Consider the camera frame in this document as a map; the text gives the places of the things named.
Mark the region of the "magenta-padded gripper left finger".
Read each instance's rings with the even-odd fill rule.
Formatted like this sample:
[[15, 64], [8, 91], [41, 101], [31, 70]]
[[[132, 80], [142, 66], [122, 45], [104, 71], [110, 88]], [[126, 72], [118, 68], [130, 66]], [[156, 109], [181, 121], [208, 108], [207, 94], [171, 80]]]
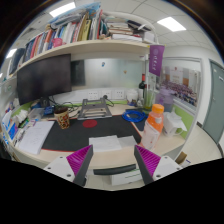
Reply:
[[69, 156], [59, 156], [49, 163], [44, 170], [65, 180], [84, 186], [86, 173], [93, 156], [93, 146], [81, 148]]

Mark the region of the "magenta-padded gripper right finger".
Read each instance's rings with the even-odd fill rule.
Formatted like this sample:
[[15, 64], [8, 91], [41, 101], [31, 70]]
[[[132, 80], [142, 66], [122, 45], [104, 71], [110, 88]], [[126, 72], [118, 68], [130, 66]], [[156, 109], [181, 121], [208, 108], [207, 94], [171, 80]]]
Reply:
[[169, 156], [160, 157], [138, 145], [134, 147], [134, 156], [145, 185], [182, 169]]

